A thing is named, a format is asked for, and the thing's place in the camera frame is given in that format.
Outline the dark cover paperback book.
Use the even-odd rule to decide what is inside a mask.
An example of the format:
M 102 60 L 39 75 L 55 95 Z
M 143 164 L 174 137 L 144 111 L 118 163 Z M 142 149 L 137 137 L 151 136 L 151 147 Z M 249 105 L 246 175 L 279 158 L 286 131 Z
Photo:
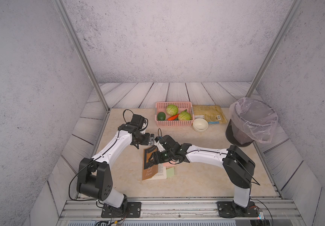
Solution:
M 163 164 L 153 163 L 153 153 L 156 151 L 156 146 L 144 149 L 142 180 L 167 179 L 166 167 Z

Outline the green sticky note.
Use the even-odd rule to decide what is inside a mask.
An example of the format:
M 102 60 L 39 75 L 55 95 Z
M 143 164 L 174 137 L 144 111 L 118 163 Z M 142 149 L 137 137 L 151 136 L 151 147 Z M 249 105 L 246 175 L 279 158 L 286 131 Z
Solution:
M 166 177 L 172 178 L 175 175 L 175 170 L 173 167 L 166 169 Z

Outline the pink sticky note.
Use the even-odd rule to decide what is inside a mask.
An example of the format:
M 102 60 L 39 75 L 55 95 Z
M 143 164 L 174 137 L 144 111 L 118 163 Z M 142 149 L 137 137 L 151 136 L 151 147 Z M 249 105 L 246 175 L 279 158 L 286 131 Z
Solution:
M 164 166 L 166 169 L 169 169 L 169 168 L 174 167 L 175 165 L 174 165 L 174 164 L 171 164 L 171 163 L 169 163 L 169 162 L 167 162 L 167 163 L 164 163 L 163 166 Z

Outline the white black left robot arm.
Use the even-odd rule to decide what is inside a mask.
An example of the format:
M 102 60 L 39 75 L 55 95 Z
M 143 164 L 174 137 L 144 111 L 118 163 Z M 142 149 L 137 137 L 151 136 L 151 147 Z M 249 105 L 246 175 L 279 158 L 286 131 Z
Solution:
M 150 135 L 145 133 L 147 120 L 141 126 L 130 123 L 118 128 L 113 139 L 92 158 L 84 158 L 79 165 L 77 192 L 95 198 L 114 208 L 124 208 L 125 195 L 113 188 L 111 168 L 127 146 L 147 145 Z

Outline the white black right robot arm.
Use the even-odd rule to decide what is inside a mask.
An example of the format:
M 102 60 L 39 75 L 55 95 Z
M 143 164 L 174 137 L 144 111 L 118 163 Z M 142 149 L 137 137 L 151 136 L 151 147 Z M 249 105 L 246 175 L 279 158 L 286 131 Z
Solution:
M 239 147 L 211 149 L 190 143 L 179 144 L 169 135 L 156 138 L 153 147 L 156 150 L 144 160 L 147 168 L 163 163 L 205 163 L 224 168 L 235 186 L 233 203 L 248 208 L 255 163 Z

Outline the dark green avocado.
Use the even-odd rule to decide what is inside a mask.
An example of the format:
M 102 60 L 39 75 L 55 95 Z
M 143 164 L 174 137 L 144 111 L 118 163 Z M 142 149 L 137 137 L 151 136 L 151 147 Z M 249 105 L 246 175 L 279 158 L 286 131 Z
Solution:
M 165 119 L 166 119 L 166 114 L 164 112 L 159 112 L 157 114 L 157 120 L 158 121 L 165 121 Z

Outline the pink plastic perforated basket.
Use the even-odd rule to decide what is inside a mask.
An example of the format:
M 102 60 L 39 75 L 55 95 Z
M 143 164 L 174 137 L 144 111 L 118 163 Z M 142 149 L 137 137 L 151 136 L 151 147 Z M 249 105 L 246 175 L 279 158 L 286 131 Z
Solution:
M 194 121 L 191 102 L 157 102 L 155 121 L 158 127 L 188 127 Z

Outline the orange carrot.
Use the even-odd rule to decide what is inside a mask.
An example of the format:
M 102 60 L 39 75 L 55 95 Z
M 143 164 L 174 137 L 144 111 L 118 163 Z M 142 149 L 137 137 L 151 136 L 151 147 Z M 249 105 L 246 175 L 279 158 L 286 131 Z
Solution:
M 175 115 L 175 116 L 171 116 L 170 118 L 168 118 L 168 121 L 177 121 L 178 120 L 178 116 L 179 114 Z

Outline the upper green cabbage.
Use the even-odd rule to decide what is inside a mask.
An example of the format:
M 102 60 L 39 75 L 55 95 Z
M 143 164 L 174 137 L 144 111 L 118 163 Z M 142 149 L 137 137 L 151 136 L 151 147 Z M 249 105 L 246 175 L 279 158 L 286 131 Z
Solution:
M 176 105 L 170 104 L 166 107 L 166 113 L 169 116 L 175 116 L 178 114 L 178 112 L 179 112 L 179 109 Z

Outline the yellow noodle packet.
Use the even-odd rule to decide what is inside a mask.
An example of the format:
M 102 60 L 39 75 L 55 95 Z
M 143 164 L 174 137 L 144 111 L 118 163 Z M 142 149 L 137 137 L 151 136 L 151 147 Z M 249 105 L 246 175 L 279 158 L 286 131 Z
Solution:
M 194 118 L 201 118 L 208 124 L 227 124 L 228 121 L 218 105 L 193 105 Z

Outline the black bin with pink bag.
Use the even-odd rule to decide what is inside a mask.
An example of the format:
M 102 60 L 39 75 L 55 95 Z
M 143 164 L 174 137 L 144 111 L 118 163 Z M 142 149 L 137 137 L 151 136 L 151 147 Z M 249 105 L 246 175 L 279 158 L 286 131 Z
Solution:
M 252 142 L 271 143 L 278 127 L 278 114 L 264 101 L 241 98 L 229 107 L 227 140 L 238 147 Z

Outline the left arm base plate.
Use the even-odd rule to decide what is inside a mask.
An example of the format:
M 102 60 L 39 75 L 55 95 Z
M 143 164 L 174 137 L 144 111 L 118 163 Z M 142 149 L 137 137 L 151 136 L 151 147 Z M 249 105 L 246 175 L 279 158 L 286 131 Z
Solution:
M 141 202 L 123 202 L 121 207 L 104 205 L 101 218 L 139 218 L 141 214 Z

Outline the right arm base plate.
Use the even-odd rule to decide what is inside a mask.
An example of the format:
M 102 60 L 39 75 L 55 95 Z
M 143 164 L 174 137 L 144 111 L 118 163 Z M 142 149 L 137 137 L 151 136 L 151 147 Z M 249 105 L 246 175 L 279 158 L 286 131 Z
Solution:
M 231 202 L 217 202 L 218 214 L 221 218 L 257 218 L 260 216 L 258 207 L 249 201 L 247 207 Z

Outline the aluminium frame post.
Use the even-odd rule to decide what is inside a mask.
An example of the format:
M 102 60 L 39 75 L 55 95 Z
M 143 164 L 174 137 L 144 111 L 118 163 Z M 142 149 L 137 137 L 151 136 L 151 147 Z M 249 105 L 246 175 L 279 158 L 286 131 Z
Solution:
M 276 54 L 277 50 L 279 49 L 279 45 L 281 44 L 282 40 L 284 39 L 286 33 L 288 32 L 292 22 L 294 21 L 294 18 L 296 17 L 297 13 L 299 12 L 299 9 L 303 3 L 303 0 L 294 0 L 280 29 L 278 30 L 277 35 L 275 36 L 271 47 L 269 48 L 261 66 L 259 67 L 254 79 L 251 82 L 251 86 L 249 87 L 246 96 L 247 98 L 250 98 L 254 90 L 257 88 L 259 82 L 261 81 L 265 71 L 267 70 L 270 62 L 274 58 L 274 55 Z
M 67 33 L 68 33 L 68 36 L 69 36 L 69 38 L 71 39 L 71 41 L 72 41 L 72 43 L 74 45 L 74 48 L 75 48 L 75 50 L 76 50 L 76 52 L 77 52 L 77 54 L 79 56 L 80 61 L 82 62 L 83 66 L 84 66 L 84 69 L 85 69 L 85 71 L 87 73 L 87 76 L 89 77 L 89 79 L 90 79 L 90 81 L 92 83 L 92 86 L 93 86 L 94 90 L 96 91 L 96 94 L 97 94 L 99 100 L 102 102 L 102 105 L 105 108 L 105 110 L 110 112 L 110 108 L 109 108 L 109 106 L 108 106 L 108 104 L 107 104 L 107 102 L 106 102 L 106 100 L 105 100 L 105 98 L 103 96 L 101 88 L 100 88 L 100 86 L 99 86 L 99 84 L 97 82 L 97 79 L 95 77 L 95 74 L 94 74 L 94 72 L 93 72 L 93 70 L 91 68 L 91 65 L 90 65 L 90 63 L 89 63 L 89 61 L 87 59 L 87 56 L 86 56 L 86 54 L 85 54 L 85 52 L 83 50 L 83 47 L 82 47 L 82 45 L 81 45 L 81 43 L 80 43 L 80 41 L 78 39 L 78 36 L 77 36 L 76 31 L 75 31 L 75 29 L 73 27 L 73 24 L 72 24 L 72 22 L 71 22 L 71 20 L 70 20 L 70 18 L 68 16 L 68 13 L 67 13 L 67 11 L 65 9 L 63 1 L 61 1 L 61 0 L 53 0 L 52 2 L 54 3 L 54 5 L 56 7 L 56 10 L 57 10 L 57 12 L 58 12 L 58 14 L 59 14 L 59 16 L 60 16 L 60 18 L 62 20 L 62 23 L 63 23 L 63 25 L 64 25 Z

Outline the right aluminium frame post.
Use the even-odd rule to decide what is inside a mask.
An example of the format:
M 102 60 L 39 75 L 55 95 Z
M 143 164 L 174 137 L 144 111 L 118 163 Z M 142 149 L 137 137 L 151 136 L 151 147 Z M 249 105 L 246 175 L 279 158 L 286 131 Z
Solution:
M 279 45 L 281 44 L 282 40 L 284 39 L 286 33 L 288 32 L 292 22 L 294 21 L 294 18 L 296 17 L 297 13 L 299 12 L 299 9 L 303 3 L 303 0 L 294 0 L 280 29 L 278 30 L 277 35 L 275 36 L 271 47 L 269 48 L 261 66 L 259 67 L 254 79 L 251 82 L 251 86 L 249 87 L 246 96 L 247 98 L 250 98 L 254 90 L 257 88 L 259 82 L 261 81 L 265 71 L 267 70 L 270 62 L 274 58 L 274 55 L 276 54 L 277 50 L 279 49 Z

